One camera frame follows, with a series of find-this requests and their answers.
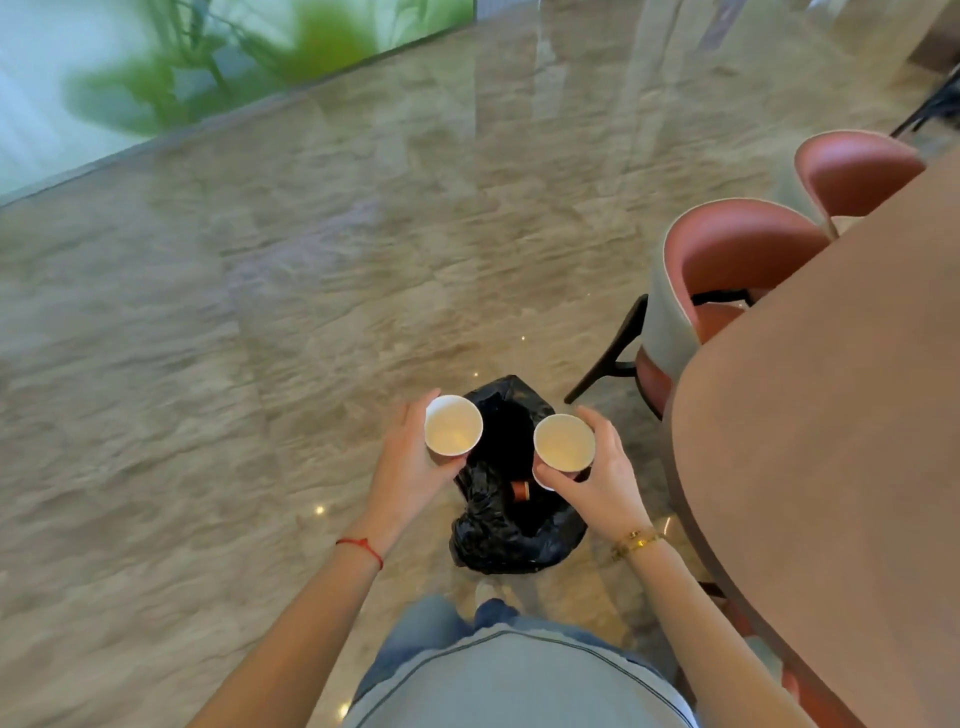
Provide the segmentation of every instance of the light blue shirt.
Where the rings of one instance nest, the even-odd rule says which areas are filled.
[[[647,667],[548,630],[506,624],[424,650],[357,701],[346,728],[696,728]]]

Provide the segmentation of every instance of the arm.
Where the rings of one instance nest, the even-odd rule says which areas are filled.
[[[579,414],[597,439],[590,477],[575,483],[540,464],[538,478],[576,508],[590,528],[610,541],[651,528],[620,436],[596,412],[580,407]],[[813,721],[774,680],[670,544],[656,541],[632,551],[627,558],[643,582],[707,726],[814,728]]]
[[[438,394],[440,390],[434,390],[397,410],[373,475],[367,508],[344,534],[368,539],[383,558],[406,526],[464,466],[466,458],[458,458],[437,468],[427,454],[423,420],[427,404]],[[188,728],[305,726],[379,568],[363,548],[336,546]]]

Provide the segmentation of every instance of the gold bracelet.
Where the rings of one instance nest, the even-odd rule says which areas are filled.
[[[629,536],[620,539],[613,545],[612,548],[612,559],[614,561],[619,561],[624,558],[631,551],[636,551],[638,548],[643,548],[649,544],[652,544],[654,541],[659,541],[663,538],[663,534],[653,531],[646,528],[642,531],[634,531]]]

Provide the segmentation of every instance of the polished floor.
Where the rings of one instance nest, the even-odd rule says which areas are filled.
[[[0,210],[0,724],[185,723],[358,513],[393,400],[514,373],[559,405],[675,215],[935,82],[904,62],[943,0],[806,5],[516,7]],[[632,382],[583,402],[667,513]],[[397,548],[312,726],[406,604],[466,610],[461,508]],[[670,670],[605,556],[516,589]]]

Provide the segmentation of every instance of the table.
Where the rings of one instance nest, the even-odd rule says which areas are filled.
[[[664,420],[708,569],[868,728],[960,721],[958,192],[955,149],[706,344]]]

